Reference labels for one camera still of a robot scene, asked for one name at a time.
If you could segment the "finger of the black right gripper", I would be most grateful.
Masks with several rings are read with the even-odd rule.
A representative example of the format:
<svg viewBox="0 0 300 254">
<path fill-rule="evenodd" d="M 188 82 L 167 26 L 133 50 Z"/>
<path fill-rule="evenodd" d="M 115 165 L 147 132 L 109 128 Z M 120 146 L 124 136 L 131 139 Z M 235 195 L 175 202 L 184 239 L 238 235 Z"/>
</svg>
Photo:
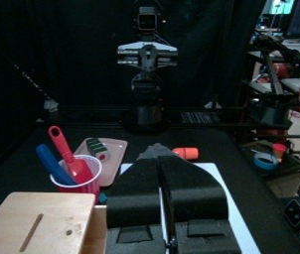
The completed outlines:
<svg viewBox="0 0 300 254">
<path fill-rule="evenodd" d="M 141 63 L 141 70 L 147 71 L 147 50 L 144 47 L 139 50 L 139 57 L 140 57 L 140 63 Z"/>
<path fill-rule="evenodd" d="M 149 57 L 147 61 L 147 70 L 153 71 L 155 69 L 155 61 L 156 61 L 157 51 L 153 46 L 149 47 Z"/>
</svg>

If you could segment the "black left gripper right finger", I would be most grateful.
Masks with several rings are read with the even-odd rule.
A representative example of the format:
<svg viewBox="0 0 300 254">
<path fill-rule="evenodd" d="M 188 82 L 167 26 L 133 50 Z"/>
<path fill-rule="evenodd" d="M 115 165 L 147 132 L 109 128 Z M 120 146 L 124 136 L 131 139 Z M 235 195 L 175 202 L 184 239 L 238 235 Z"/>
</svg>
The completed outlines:
<svg viewBox="0 0 300 254">
<path fill-rule="evenodd" d="M 156 145 L 156 172 L 169 254 L 240 254 L 224 189 L 200 167 Z"/>
</svg>

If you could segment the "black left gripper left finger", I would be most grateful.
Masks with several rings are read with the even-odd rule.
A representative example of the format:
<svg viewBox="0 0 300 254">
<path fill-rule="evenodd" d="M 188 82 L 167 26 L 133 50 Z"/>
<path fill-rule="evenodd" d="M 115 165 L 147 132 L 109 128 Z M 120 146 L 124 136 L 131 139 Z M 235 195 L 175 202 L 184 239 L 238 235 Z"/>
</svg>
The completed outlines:
<svg viewBox="0 0 300 254">
<path fill-rule="evenodd" d="M 164 254 L 160 224 L 157 156 L 148 146 L 117 177 L 107 198 L 107 254 Z"/>
</svg>

